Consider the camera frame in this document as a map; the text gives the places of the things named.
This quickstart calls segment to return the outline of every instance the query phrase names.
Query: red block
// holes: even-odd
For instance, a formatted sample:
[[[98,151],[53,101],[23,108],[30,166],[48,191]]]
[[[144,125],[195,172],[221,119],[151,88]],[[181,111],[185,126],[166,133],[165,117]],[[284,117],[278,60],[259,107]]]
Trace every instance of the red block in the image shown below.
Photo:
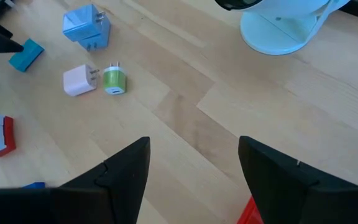
[[[237,224],[264,224],[256,207],[255,200],[251,196]]]
[[[13,135],[13,118],[4,117],[4,142],[6,148],[0,151],[0,157],[5,156],[16,149],[16,143]]]

